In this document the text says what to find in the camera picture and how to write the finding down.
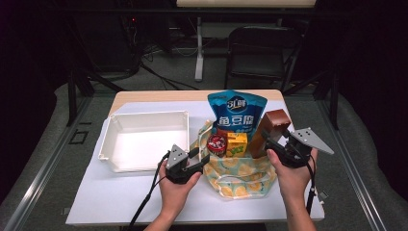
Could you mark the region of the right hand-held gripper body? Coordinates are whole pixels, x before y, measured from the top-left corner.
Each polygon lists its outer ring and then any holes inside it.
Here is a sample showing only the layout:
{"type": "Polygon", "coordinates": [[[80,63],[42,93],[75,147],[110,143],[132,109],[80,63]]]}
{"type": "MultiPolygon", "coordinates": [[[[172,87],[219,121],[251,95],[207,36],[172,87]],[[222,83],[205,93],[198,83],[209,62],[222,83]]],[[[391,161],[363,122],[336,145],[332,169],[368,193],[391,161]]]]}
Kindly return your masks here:
{"type": "Polygon", "coordinates": [[[311,157],[313,148],[323,153],[333,155],[334,151],[310,128],[290,131],[286,143],[272,149],[285,167],[305,167],[311,157]]]}

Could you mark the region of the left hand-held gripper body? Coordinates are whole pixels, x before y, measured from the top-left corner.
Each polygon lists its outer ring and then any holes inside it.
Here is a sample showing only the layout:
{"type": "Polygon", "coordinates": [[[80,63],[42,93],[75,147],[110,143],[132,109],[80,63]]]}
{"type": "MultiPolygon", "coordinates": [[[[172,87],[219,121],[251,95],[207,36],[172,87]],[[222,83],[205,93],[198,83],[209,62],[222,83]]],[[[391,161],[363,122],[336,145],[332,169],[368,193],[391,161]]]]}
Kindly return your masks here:
{"type": "Polygon", "coordinates": [[[174,144],[169,152],[166,164],[166,178],[174,184],[186,184],[191,177],[201,170],[189,170],[187,166],[189,152],[174,144]]]}

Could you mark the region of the brown box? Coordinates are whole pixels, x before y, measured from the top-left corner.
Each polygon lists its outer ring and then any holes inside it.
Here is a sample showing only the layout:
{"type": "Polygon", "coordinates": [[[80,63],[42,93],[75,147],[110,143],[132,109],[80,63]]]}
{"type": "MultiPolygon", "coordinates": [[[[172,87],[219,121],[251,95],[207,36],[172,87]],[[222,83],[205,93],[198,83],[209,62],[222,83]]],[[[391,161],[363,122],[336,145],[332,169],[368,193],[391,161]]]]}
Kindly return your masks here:
{"type": "Polygon", "coordinates": [[[265,112],[248,146],[251,156],[254,159],[266,156],[266,138],[262,136],[263,132],[272,140],[279,141],[291,124],[292,121],[283,109],[265,112]]]}

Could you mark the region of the red round can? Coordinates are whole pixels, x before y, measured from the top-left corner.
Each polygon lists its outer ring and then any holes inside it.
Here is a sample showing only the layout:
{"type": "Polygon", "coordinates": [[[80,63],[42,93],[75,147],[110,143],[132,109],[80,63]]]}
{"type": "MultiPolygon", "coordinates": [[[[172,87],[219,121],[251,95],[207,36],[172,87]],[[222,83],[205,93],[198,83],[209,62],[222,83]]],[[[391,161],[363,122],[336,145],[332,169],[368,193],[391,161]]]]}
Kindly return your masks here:
{"type": "Polygon", "coordinates": [[[207,148],[210,153],[223,157],[226,152],[226,139],[219,134],[212,134],[207,140],[207,148]]]}

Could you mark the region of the yellow drink carton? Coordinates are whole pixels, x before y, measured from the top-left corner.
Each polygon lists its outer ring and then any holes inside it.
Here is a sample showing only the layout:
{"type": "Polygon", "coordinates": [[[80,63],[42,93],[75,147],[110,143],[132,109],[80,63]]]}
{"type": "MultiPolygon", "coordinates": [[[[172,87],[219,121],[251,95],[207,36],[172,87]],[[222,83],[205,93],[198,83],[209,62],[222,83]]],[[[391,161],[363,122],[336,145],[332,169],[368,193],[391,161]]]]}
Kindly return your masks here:
{"type": "Polygon", "coordinates": [[[247,147],[247,134],[246,133],[228,133],[227,134],[227,146],[226,156],[240,158],[245,155],[247,147]]]}

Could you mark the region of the white plastic bin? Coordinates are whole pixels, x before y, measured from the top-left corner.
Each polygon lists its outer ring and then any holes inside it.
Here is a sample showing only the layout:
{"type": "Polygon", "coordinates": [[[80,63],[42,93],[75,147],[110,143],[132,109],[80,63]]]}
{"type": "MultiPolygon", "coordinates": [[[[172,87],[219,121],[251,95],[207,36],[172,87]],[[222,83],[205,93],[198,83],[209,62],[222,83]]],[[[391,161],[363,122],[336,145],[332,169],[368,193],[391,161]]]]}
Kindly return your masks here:
{"type": "Polygon", "coordinates": [[[187,111],[112,114],[98,159],[113,172],[150,171],[176,144],[190,149],[187,111]]]}

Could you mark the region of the fruit-print cloth bag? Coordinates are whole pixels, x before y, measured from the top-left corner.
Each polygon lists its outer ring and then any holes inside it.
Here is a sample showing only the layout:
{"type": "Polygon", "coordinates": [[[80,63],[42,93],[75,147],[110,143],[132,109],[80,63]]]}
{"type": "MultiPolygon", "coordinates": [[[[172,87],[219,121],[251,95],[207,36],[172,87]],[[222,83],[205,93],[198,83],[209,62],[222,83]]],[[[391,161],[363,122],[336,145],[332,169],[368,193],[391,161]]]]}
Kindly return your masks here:
{"type": "Polygon", "coordinates": [[[260,159],[251,157],[222,157],[211,154],[206,147],[213,134],[213,122],[206,120],[197,133],[197,140],[191,147],[198,147],[198,159],[209,157],[204,166],[204,175],[213,189],[225,198],[259,198],[268,194],[276,179],[274,167],[267,156],[260,159]]]}

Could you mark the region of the blue snack pouch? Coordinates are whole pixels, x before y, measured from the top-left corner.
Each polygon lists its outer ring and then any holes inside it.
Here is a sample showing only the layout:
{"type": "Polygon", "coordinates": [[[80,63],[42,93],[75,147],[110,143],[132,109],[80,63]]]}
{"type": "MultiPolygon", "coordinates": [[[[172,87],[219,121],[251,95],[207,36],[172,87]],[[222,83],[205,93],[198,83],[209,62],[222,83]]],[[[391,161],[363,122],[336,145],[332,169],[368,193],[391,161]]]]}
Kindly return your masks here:
{"type": "Polygon", "coordinates": [[[268,100],[257,94],[225,90],[209,94],[208,102],[218,130],[246,133],[251,139],[268,100]]]}

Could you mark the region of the person's left hand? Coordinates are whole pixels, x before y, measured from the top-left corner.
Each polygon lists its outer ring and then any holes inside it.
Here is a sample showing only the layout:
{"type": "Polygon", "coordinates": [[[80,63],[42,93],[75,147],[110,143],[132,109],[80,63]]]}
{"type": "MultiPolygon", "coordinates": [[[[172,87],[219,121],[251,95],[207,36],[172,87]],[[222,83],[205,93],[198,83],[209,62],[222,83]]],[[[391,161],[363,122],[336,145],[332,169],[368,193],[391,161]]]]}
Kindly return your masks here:
{"type": "Polygon", "coordinates": [[[160,214],[165,217],[176,218],[183,210],[191,189],[197,184],[201,177],[200,172],[196,172],[186,184],[174,184],[166,177],[166,161],[159,170],[161,181],[159,182],[162,209],[160,214]]]}

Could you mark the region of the person's right hand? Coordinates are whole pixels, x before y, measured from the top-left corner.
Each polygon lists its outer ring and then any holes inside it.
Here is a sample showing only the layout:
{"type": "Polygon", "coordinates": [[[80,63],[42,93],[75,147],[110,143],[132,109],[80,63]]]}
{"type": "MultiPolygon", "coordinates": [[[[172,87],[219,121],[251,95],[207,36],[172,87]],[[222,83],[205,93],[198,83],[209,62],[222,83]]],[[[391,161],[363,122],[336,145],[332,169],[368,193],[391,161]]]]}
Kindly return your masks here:
{"type": "Polygon", "coordinates": [[[268,149],[267,154],[275,168],[283,200],[305,204],[305,189],[311,179],[309,169],[307,167],[285,167],[272,149],[268,149]]]}

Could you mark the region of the black metal stand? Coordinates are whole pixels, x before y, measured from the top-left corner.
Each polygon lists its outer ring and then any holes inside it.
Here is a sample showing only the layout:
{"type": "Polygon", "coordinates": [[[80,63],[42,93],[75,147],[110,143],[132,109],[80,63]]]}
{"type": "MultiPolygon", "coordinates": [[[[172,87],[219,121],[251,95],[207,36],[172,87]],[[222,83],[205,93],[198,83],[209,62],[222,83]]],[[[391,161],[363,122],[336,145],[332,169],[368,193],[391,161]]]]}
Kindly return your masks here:
{"type": "Polygon", "coordinates": [[[69,118],[67,126],[70,126],[77,117],[77,92],[79,90],[85,97],[92,97],[95,93],[90,80],[102,84],[103,86],[114,90],[115,92],[123,91],[123,88],[117,86],[111,81],[103,78],[101,75],[94,71],[90,71],[83,68],[73,69],[67,77],[68,87],[68,106],[69,106],[69,118]]]}
{"type": "Polygon", "coordinates": [[[314,75],[313,77],[301,81],[300,83],[290,87],[283,91],[284,95],[291,95],[295,92],[307,87],[313,82],[317,82],[313,97],[315,100],[323,100],[327,94],[330,94],[329,104],[329,121],[335,130],[339,129],[338,126],[338,99],[339,99],[339,73],[337,70],[324,70],[323,72],[314,75]]]}

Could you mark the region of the black folding chair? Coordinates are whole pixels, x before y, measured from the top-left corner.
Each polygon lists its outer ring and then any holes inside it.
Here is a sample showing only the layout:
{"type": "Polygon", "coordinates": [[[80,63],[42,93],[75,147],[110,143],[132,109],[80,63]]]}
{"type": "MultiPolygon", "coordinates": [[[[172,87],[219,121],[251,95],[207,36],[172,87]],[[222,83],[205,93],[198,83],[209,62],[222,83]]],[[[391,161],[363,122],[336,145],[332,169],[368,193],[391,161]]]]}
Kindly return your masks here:
{"type": "Polygon", "coordinates": [[[294,28],[243,26],[228,37],[224,87],[232,78],[280,81],[289,84],[303,37],[294,28]]]}

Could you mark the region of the white desk leg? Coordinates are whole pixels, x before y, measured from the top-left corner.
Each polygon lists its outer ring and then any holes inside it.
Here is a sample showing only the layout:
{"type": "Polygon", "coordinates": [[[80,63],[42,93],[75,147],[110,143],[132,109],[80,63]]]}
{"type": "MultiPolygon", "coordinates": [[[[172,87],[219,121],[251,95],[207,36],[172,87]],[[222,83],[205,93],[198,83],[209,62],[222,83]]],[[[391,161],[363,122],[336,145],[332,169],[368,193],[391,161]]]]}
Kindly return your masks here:
{"type": "Polygon", "coordinates": [[[203,80],[203,66],[204,66],[204,58],[203,58],[203,39],[202,39],[202,23],[201,18],[197,18],[196,24],[196,38],[197,38],[197,58],[196,58],[196,66],[195,66],[195,75],[194,80],[196,82],[201,82],[203,80]]]}

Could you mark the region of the dark equipment cabinet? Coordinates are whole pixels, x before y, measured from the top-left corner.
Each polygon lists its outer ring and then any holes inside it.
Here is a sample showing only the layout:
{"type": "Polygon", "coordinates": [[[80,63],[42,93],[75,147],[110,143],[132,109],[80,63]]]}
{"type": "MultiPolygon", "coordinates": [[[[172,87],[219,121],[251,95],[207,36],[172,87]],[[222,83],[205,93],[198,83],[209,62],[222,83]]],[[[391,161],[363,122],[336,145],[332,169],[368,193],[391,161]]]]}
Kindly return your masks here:
{"type": "Polygon", "coordinates": [[[133,72],[138,69],[117,15],[82,14],[74,20],[96,71],[133,72]]]}

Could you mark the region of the beige desk top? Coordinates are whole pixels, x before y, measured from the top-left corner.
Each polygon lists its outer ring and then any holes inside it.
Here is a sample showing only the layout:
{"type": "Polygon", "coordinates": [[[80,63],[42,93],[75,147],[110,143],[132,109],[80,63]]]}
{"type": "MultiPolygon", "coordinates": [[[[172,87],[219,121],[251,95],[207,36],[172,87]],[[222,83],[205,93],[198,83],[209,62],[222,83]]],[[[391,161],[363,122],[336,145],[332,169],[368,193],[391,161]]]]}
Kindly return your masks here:
{"type": "Polygon", "coordinates": [[[318,0],[176,0],[186,8],[313,8],[318,0]]]}

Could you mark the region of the aluminium floor rail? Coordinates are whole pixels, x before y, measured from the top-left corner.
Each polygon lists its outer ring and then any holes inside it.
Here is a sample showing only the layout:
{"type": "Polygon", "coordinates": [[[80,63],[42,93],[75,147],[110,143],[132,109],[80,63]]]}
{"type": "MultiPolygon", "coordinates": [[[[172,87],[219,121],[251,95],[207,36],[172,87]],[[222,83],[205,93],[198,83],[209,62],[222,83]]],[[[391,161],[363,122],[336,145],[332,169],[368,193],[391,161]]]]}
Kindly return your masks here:
{"type": "Polygon", "coordinates": [[[76,116],[67,126],[68,102],[65,101],[65,97],[58,99],[56,109],[32,156],[5,201],[0,205],[0,231],[20,231],[22,229],[91,100],[91,97],[75,99],[79,106],[74,111],[76,116]]]}
{"type": "Polygon", "coordinates": [[[365,213],[371,230],[387,231],[387,228],[372,201],[369,191],[350,156],[349,150],[346,147],[340,131],[335,129],[330,120],[328,106],[323,100],[317,100],[316,103],[318,105],[320,113],[322,114],[323,120],[330,131],[331,136],[334,138],[335,143],[339,148],[339,156],[344,166],[347,178],[350,181],[354,193],[357,196],[360,207],[365,213]]]}

